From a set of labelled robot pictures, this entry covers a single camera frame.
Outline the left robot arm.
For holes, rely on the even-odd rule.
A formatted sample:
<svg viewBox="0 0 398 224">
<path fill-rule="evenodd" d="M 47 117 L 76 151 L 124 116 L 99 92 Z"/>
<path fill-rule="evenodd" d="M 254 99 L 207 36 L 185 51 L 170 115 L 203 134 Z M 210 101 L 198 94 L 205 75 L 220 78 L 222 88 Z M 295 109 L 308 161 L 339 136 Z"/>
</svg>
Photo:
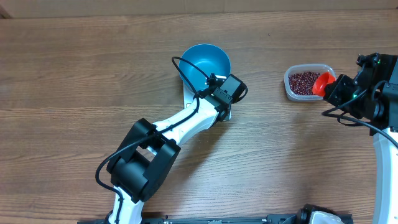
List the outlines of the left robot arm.
<svg viewBox="0 0 398 224">
<path fill-rule="evenodd" d="M 177 114 L 155 123 L 136 121 L 106 166 L 116 197 L 106 223 L 140 223 L 144 202 L 160 188 L 182 144 L 217 122 L 229 119 L 231 106 L 247 86 L 234 75 L 210 75 L 208 87 Z"/>
</svg>

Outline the red scoop with blue handle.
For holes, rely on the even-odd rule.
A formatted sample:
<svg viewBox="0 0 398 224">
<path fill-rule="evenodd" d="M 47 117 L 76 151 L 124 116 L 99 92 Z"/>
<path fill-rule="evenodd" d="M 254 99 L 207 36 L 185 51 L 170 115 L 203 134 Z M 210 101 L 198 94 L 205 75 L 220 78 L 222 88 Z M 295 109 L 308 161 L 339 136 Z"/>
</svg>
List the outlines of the red scoop with blue handle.
<svg viewBox="0 0 398 224">
<path fill-rule="evenodd" d="M 325 96 L 325 88 L 333 83 L 336 78 L 329 72 L 322 73 L 313 84 L 312 92 L 317 96 Z"/>
</svg>

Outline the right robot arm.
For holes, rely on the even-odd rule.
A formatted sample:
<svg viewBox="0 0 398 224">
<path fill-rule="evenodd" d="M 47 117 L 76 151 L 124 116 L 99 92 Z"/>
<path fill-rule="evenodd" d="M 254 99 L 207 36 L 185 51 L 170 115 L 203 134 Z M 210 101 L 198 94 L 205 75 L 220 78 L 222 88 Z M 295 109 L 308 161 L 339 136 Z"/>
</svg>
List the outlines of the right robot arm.
<svg viewBox="0 0 398 224">
<path fill-rule="evenodd" d="M 359 55 L 354 78 L 341 74 L 327 84 L 326 117 L 369 128 L 376 153 L 373 223 L 397 223 L 397 56 Z"/>
</svg>

